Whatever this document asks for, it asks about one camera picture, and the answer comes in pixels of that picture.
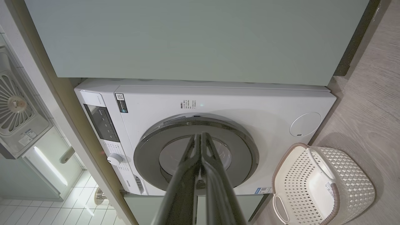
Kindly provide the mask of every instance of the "washing machine door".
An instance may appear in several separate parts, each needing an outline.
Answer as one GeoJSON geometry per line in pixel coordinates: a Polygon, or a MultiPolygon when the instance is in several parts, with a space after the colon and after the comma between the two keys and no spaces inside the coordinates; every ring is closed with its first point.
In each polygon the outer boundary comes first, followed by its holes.
{"type": "MultiPolygon", "coordinates": [[[[259,156],[250,134],[238,123],[214,114],[182,114],[150,127],[134,152],[140,175],[166,191],[193,134],[211,135],[233,187],[246,181],[256,170],[259,156]]],[[[202,180],[196,189],[204,189],[202,180]]]]}

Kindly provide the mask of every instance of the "cabinet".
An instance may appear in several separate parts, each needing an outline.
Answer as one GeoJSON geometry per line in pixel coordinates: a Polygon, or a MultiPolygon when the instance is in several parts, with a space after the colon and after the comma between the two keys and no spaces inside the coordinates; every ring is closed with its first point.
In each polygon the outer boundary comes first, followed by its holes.
{"type": "Polygon", "coordinates": [[[326,86],[369,0],[26,0],[58,77],[326,86]]]}
{"type": "MultiPolygon", "coordinates": [[[[249,220],[258,210],[258,205],[263,203],[267,195],[237,195],[239,206],[242,209],[244,218],[249,220]]],[[[138,221],[139,225],[151,224],[158,212],[163,196],[140,196],[125,195],[124,199],[130,210],[138,221]]],[[[199,196],[197,200],[197,225],[206,225],[206,197],[199,196]]]]}

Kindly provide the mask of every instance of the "wooden floor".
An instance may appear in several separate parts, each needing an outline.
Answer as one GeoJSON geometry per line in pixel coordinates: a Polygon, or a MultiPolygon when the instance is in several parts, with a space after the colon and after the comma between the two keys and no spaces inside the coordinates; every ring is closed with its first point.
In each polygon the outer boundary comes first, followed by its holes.
{"type": "MultiPolygon", "coordinates": [[[[338,97],[311,141],[349,154],[376,189],[348,225],[400,224],[400,0],[392,0],[353,73],[332,78],[338,97]]],[[[280,225],[269,203],[257,225],[280,225]]]]}

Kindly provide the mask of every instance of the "front-loading washing machine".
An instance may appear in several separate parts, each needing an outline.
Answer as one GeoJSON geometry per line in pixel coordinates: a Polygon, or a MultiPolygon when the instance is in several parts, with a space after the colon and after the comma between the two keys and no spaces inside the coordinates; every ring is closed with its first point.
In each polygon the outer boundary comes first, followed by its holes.
{"type": "Polygon", "coordinates": [[[201,132],[236,194],[270,193],[282,156],[310,141],[336,100],[321,86],[183,80],[87,79],[75,92],[123,188],[137,195],[164,195],[201,132]]]}

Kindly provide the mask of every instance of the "white plastic basket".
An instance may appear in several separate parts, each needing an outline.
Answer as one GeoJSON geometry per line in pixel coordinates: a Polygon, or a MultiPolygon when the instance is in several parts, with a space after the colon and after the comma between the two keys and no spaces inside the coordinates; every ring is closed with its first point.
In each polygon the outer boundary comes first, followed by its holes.
{"type": "Polygon", "coordinates": [[[375,190],[344,152],[303,143],[291,146],[272,178],[273,206],[284,224],[341,225],[364,211],[375,190]],[[286,218],[277,209],[283,205],[286,218]]]}

